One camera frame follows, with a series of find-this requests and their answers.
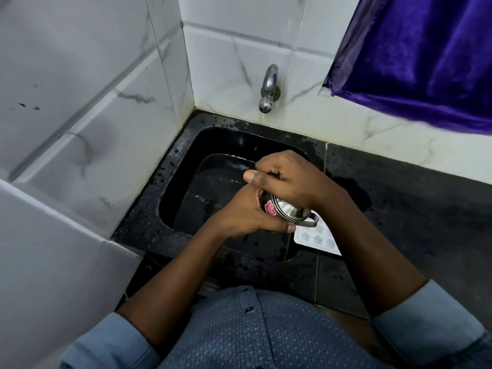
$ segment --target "chrome faucet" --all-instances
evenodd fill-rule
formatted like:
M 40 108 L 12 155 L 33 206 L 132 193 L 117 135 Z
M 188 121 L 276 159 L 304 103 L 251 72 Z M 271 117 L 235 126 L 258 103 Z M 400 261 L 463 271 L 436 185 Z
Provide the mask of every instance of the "chrome faucet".
M 271 64 L 265 73 L 263 86 L 261 87 L 261 100 L 259 103 L 260 111 L 264 114 L 272 111 L 273 103 L 280 97 L 280 88 L 276 86 L 279 77 L 279 67 Z

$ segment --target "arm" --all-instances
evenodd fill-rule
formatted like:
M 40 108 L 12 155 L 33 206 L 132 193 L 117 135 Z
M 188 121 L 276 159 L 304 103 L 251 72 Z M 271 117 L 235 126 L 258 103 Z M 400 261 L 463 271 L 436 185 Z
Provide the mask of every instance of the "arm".
M 395 307 L 428 279 L 372 225 L 348 193 L 293 151 L 268 155 L 244 179 L 321 215 L 372 317 Z
M 173 329 L 189 308 L 210 268 L 213 257 L 229 237 L 259 229 L 293 232 L 295 225 L 260 209 L 262 190 L 244 186 L 229 204 L 212 216 L 181 254 L 142 289 L 62 356 L 65 368 L 155 368 L 160 359 L 153 347 L 165 352 L 173 343 Z

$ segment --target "person's left hand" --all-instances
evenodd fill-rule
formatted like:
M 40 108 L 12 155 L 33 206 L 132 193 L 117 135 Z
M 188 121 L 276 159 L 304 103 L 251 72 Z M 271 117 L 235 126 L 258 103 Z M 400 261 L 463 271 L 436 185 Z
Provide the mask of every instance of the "person's left hand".
M 259 198 L 262 194 L 262 189 L 247 184 L 209 221 L 228 237 L 246 235 L 260 229 L 287 233 L 295 231 L 294 223 L 273 217 L 261 210 Z

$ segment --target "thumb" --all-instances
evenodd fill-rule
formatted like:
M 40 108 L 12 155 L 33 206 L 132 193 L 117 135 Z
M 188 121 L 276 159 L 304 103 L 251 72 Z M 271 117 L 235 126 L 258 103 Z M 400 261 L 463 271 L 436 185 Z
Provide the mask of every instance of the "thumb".
M 274 195 L 278 195 L 279 190 L 281 190 L 283 182 L 275 177 L 268 175 L 261 171 L 248 170 L 244 172 L 243 179 L 246 182 L 250 182 L 254 186 L 257 186 L 267 192 Z
M 296 224 L 291 223 L 290 221 L 279 217 L 273 217 L 263 211 L 258 212 L 258 214 L 261 215 L 261 228 L 264 230 L 287 233 L 293 233 L 296 230 Z

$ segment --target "button-up shirt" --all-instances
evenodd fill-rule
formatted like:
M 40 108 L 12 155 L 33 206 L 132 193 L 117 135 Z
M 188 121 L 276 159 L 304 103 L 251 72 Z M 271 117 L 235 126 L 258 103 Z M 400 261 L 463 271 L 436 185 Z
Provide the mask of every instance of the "button-up shirt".
M 372 327 L 413 367 L 492 367 L 488 333 L 433 281 L 372 320 Z M 75 341 L 61 360 L 63 369 L 387 367 L 312 304 L 250 286 L 195 305 L 164 360 L 116 313 Z

